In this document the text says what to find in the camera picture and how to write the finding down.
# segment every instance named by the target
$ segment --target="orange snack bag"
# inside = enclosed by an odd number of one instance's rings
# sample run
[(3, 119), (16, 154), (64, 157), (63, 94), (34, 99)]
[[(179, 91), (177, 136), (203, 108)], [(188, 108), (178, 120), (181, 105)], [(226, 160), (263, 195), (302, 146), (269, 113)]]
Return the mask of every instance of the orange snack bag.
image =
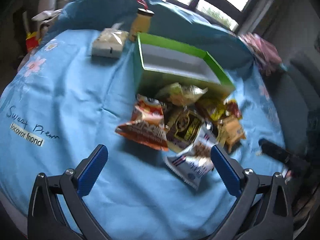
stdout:
[(138, 94), (131, 121), (119, 125), (115, 132), (153, 149), (168, 151), (164, 115), (158, 100)]

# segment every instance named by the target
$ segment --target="green tree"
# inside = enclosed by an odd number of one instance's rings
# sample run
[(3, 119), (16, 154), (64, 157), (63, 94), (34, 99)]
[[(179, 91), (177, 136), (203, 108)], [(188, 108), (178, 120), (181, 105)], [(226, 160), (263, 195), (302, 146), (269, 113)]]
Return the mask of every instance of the green tree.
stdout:
[(211, 16), (213, 19), (217, 20), (218, 22), (222, 23), (223, 25), (225, 25), (230, 29), (230, 26), (231, 26), (230, 20), (228, 18), (225, 18), (223, 15), (221, 15), (220, 12), (215, 12), (211, 8), (208, 8), (208, 9), (202, 8), (201, 11)]

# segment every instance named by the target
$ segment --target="pile of snacks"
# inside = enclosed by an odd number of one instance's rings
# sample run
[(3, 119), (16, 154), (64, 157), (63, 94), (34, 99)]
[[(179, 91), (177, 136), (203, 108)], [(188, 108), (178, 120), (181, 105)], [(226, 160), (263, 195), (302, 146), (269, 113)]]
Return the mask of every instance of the pile of snacks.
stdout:
[(201, 177), (214, 168), (211, 148), (227, 144), (230, 152), (245, 139), (237, 102), (201, 98), (206, 92), (174, 83), (162, 88), (155, 99), (138, 94), (131, 121), (115, 132), (156, 150), (174, 151), (176, 155), (166, 156), (165, 163), (197, 189)]

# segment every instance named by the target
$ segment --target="wall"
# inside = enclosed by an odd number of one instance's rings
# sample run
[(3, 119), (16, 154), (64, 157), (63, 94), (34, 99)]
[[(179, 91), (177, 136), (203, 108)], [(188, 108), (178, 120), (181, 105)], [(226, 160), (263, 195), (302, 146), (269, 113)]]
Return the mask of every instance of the wall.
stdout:
[(314, 48), (319, 32), (320, 19), (309, 1), (293, 0), (268, 41), (276, 46), (285, 63), (298, 52), (304, 52), (320, 70), (320, 54)]

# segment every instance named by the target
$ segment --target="green box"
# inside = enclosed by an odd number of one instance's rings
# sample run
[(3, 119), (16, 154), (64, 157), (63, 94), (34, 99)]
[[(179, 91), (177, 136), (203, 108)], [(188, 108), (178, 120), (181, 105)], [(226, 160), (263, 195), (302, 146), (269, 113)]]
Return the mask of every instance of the green box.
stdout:
[(152, 98), (175, 82), (208, 88), (205, 97), (222, 100), (235, 90), (221, 66), (204, 50), (147, 33), (138, 33), (134, 50), (134, 82), (139, 94)]

